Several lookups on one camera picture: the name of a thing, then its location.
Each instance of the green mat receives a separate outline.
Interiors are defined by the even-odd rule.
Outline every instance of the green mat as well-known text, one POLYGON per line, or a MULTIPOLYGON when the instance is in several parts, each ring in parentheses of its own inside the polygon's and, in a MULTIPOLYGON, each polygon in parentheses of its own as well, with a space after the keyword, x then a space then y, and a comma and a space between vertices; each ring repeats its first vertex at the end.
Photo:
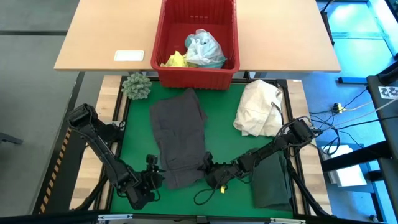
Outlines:
MULTIPOLYGON (((241 135, 233 126, 236 110, 244 84, 232 84, 229 90, 195 90, 203 110, 208 116, 205 125, 206 149, 213 154, 215 162, 229 162, 242 153, 269 143, 272 138, 241 135)), ((134 170, 146 168, 146 155, 159 155, 150 126, 149 108, 159 100, 183 93, 183 89, 163 88, 154 82, 148 99, 133 101, 127 119, 121 159, 134 170)), ((292 212, 254 208, 251 186, 234 179, 228 183, 228 190, 221 194, 217 190, 213 198, 202 206, 193 203, 193 196, 202 189, 208 189, 205 180, 190 187, 168 190, 160 189, 161 200, 148 203, 142 210, 133 210, 126 198, 113 196, 111 212, 151 213, 169 215, 213 215, 229 217, 274 217, 292 218, 292 212)), ((207 199, 211 192, 202 193, 198 202, 207 199)))

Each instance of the gray pants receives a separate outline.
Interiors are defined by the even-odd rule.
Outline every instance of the gray pants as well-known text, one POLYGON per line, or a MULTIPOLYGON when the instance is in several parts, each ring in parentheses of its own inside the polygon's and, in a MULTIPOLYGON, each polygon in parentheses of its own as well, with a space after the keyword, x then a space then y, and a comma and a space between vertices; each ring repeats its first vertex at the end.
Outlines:
POLYGON ((204 178, 203 171, 197 169, 203 164, 206 151, 206 119, 192 89, 151 106, 150 121, 169 189, 186 187, 204 178))

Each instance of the wooden table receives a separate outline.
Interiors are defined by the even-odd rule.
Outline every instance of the wooden table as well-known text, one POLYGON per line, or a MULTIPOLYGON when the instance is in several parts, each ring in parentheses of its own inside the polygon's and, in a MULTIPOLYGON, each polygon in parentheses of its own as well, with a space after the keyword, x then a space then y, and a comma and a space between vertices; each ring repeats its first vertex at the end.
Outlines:
MULTIPOLYGON (((152 70, 161 0, 81 0, 56 70, 152 70), (115 62, 143 50, 142 62, 115 62)), ((315 0, 236 0, 240 70, 339 72, 315 0)))
MULTIPOLYGON (((121 76, 118 75, 107 75, 104 77, 101 91, 99 93, 98 102, 96 105, 96 111, 99 119, 104 122, 110 122, 113 118, 114 109, 116 106, 116 98, 118 96, 121 76)), ((292 107, 292 113, 295 118, 299 116, 308 116, 308 106, 305 99, 303 85, 300 80, 287 80, 290 105, 292 107)), ((126 102, 125 97, 122 99, 120 106, 118 120, 122 119, 124 104, 126 102)), ((287 120, 287 113, 283 112, 284 120, 287 120)), ((302 148, 300 151, 300 157, 302 161, 302 169, 305 179, 305 185, 314 196, 315 200, 322 206, 322 208, 331 213, 331 207, 329 203, 328 194, 326 191, 325 180, 323 178, 323 172, 318 156, 317 149, 308 145, 302 148)), ((100 177, 102 163, 94 154, 94 152, 88 148, 86 149, 83 160, 80 165, 80 171, 75 186, 75 190, 72 196, 72 202, 70 208, 76 208, 79 206, 87 195, 93 190, 95 185, 98 183, 100 177)), ((100 208, 104 208, 106 196, 108 194, 107 185, 103 191, 103 196, 100 204, 100 208)), ((295 186, 295 193, 298 205, 298 212, 304 214, 302 197, 300 190, 295 186)))

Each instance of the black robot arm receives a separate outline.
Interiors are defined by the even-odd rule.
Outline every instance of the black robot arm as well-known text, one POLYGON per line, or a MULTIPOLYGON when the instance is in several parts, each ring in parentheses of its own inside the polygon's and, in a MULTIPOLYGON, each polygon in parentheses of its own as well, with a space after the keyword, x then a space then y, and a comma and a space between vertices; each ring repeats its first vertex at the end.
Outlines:
POLYGON ((115 124, 100 121, 95 109, 88 104, 71 111, 68 123, 90 145, 104 164, 109 182, 118 194, 126 194, 133 209, 142 209, 148 202, 155 201, 152 190, 157 190, 163 180, 155 156, 147 156, 147 170, 142 172, 135 171, 123 160, 116 158, 107 143, 117 141, 122 134, 121 129, 115 124))
MULTIPOLYGON (((260 149, 250 150, 247 153, 233 159, 230 164, 227 163, 214 163, 213 156, 210 152, 206 153, 203 166, 201 170, 205 171, 205 179, 207 184, 212 189, 218 189, 225 186, 233 178, 243 178, 265 158, 269 157, 277 151, 285 150, 289 147, 300 149, 307 144, 311 143, 316 135, 308 127, 302 119, 294 119, 286 124, 276 135, 274 140, 266 144, 260 149)), ((321 206, 317 204, 311 193, 306 188, 305 184, 297 175, 293 168, 290 159, 287 160, 287 170, 290 176, 296 181, 304 197, 308 200, 317 215, 328 215, 327 212, 322 210, 321 206)))

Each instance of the blue floor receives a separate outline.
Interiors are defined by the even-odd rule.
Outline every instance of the blue floor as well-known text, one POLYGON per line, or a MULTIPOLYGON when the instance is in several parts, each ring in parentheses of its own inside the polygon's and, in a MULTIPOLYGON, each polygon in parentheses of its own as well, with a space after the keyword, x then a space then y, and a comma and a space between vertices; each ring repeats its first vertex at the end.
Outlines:
MULTIPOLYGON (((318 5, 322 8, 325 4, 321 2, 318 5)), ((328 110, 334 103, 345 105, 365 89, 365 86, 361 85, 340 85, 336 82, 338 77, 375 75, 393 62, 392 52, 382 38, 382 29, 374 20, 367 4, 336 2, 330 5, 327 12, 331 31, 335 36, 334 49, 340 62, 341 72, 266 74, 267 78, 301 79, 311 112, 328 110)), ((365 92, 348 108, 355 108, 369 101, 371 101, 370 95, 365 92)), ((355 111, 344 111, 343 114, 335 117, 335 124, 372 110, 374 107, 369 104, 355 111)), ((322 119, 327 119, 329 116, 330 113, 319 115, 322 119)), ((377 119, 376 113, 356 120, 354 123, 370 119, 377 119)), ((345 131, 365 146, 384 140, 379 123, 352 127, 345 131)), ((329 131, 317 138, 317 141, 330 142, 334 138, 335 133, 329 131)), ((341 142, 354 144, 354 141, 346 134, 341 134, 341 142)), ((371 167, 377 169, 377 162, 373 162, 371 167)), ((340 218, 368 221, 368 216, 375 214, 369 193, 345 192, 332 187, 329 183, 327 187, 334 215, 340 218)), ((382 197, 382 206, 388 223, 397 223, 383 182, 377 183, 377 190, 382 197)))

